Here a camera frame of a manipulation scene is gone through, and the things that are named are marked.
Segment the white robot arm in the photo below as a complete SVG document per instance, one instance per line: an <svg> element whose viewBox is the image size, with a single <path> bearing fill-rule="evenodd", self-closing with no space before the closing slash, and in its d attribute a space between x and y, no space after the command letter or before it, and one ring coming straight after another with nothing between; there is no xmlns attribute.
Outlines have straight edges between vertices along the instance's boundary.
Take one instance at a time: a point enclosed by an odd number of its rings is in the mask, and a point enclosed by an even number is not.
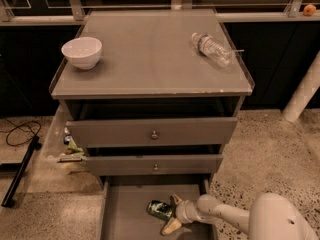
<svg viewBox="0 0 320 240"><path fill-rule="evenodd" d="M163 235L173 233L183 224L214 224L221 219L246 234L249 240L319 240L298 209L278 194L260 195L249 211L224 204L209 194L195 201L182 200L174 194L173 201L175 213L162 229Z"/></svg>

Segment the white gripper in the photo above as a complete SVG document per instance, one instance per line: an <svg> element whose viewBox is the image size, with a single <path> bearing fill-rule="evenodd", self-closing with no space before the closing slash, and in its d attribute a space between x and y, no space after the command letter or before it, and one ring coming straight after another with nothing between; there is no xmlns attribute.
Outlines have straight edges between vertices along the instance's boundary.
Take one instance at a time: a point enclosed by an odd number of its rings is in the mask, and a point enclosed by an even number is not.
<svg viewBox="0 0 320 240"><path fill-rule="evenodd" d="M177 194L170 197L171 204L176 207L176 218L170 218L161 231L166 236L182 227L183 224L193 223L201 219L195 201L184 200Z"/></svg>

